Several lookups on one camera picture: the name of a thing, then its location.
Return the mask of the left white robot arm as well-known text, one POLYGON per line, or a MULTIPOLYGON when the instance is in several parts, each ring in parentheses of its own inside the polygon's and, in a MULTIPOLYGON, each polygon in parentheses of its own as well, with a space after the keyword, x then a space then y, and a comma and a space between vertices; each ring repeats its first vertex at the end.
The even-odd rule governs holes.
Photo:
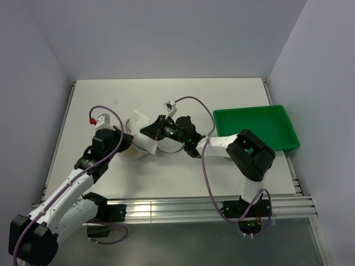
POLYGON ((8 252, 13 265, 20 260, 31 265, 48 265, 61 244, 83 224, 110 227, 124 220, 124 211, 114 220, 108 200, 86 191, 108 170, 113 156, 127 150, 132 141, 133 136, 117 127, 96 131, 92 144, 60 187, 28 215, 19 214, 12 220, 8 252))

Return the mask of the white garments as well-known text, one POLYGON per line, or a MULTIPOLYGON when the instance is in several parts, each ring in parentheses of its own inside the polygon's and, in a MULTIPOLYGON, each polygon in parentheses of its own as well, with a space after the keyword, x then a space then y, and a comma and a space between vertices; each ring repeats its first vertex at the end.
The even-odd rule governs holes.
POLYGON ((123 152, 127 159, 137 160, 148 154, 156 154, 158 142, 140 132, 141 129, 150 126, 152 123, 148 116, 137 110, 134 110, 132 116, 125 120, 124 132, 133 136, 130 147, 123 152))

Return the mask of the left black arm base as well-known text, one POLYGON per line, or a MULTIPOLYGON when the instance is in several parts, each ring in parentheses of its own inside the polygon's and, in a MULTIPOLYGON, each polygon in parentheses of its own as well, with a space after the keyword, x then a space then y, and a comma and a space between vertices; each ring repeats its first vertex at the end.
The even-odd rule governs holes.
POLYGON ((126 216, 125 204, 99 205, 97 214, 89 222, 115 223, 124 222, 126 216))

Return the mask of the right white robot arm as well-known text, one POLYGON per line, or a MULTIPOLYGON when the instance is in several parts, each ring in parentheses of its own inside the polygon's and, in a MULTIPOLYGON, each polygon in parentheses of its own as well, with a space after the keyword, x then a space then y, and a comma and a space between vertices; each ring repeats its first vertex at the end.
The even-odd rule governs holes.
POLYGON ((271 168, 275 152, 252 131, 243 129, 238 134, 208 137, 196 131, 191 117, 181 116, 175 121, 160 115, 140 133, 160 141, 168 138, 183 144, 184 151, 192 158, 229 157, 245 177, 240 210, 246 216, 258 211, 258 200, 263 193, 263 178, 271 168))

